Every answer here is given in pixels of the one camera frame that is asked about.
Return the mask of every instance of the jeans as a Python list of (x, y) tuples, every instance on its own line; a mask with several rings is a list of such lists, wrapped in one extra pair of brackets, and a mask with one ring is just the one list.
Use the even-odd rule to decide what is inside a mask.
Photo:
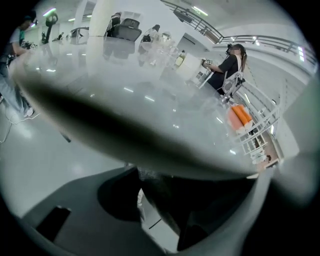
[(24, 115), (29, 110), (27, 101), (22, 98), (19, 89), (13, 86), (12, 81), (8, 78), (7, 65), (3, 62), (0, 62), (0, 94), (20, 114)]

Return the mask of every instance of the glossy table surface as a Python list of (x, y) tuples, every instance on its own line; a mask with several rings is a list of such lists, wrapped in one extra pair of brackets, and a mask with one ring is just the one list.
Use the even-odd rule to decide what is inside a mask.
[(232, 142), (228, 106), (210, 85), (184, 80), (169, 50), (116, 38), (56, 41), (17, 58), (10, 72), (38, 112), (100, 152), (193, 179), (254, 173)]

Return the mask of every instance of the metal railing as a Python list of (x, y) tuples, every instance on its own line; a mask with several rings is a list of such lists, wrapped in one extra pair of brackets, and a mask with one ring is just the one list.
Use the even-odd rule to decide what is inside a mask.
[(313, 66), (316, 65), (317, 57), (314, 51), (306, 46), (300, 45), (296, 42), (286, 40), (279, 37), (267, 36), (267, 35), (233, 35), (233, 36), (223, 36), (217, 29), (206, 22), (204, 19), (198, 15), (192, 13), (190, 10), (182, 8), (174, 3), (161, 0), (166, 6), (174, 12), (174, 14), (182, 21), (193, 27), (196, 31), (201, 33), (203, 36), (208, 37), (214, 44), (256, 44), (265, 47), (271, 47), (279, 51), (293, 54), (299, 58), (300, 51), (298, 47), (303, 48), (303, 59), (308, 61)]

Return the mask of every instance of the white sneaker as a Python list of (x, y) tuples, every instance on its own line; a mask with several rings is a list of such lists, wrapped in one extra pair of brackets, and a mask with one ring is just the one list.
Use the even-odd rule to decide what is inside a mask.
[(24, 117), (28, 118), (31, 117), (34, 114), (34, 109), (32, 107), (30, 107), (27, 112), (25, 112)]

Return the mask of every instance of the ceiling light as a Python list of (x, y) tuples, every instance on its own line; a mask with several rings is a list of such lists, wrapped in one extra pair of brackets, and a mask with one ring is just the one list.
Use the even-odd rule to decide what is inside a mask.
[(125, 89), (126, 91), (128, 91), (128, 92), (130, 92), (130, 93), (133, 93), (133, 92), (134, 92), (133, 90), (130, 90), (130, 89), (126, 88), (126, 87), (124, 87), (123, 89)]
[(250, 100), (249, 100), (249, 98), (248, 98), (248, 95), (245, 93), (244, 96), (245, 96), (246, 100), (250, 103)]
[(47, 16), (48, 14), (54, 12), (55, 10), (56, 10), (56, 8), (52, 8), (52, 9), (48, 10), (43, 16), (45, 17), (45, 16)]
[(149, 101), (152, 101), (152, 102), (155, 102), (155, 100), (153, 99), (153, 98), (150, 98), (150, 97), (148, 97), (148, 96), (144, 96), (147, 100), (149, 100)]
[(196, 11), (202, 13), (203, 15), (208, 16), (207, 13), (205, 13), (203, 10), (200, 10), (198, 7), (194, 6), (194, 7), (192, 7), (192, 8), (195, 9)]
[(223, 122), (217, 117), (216, 119), (218, 119), (218, 121), (221, 123), (221, 124), (223, 124)]

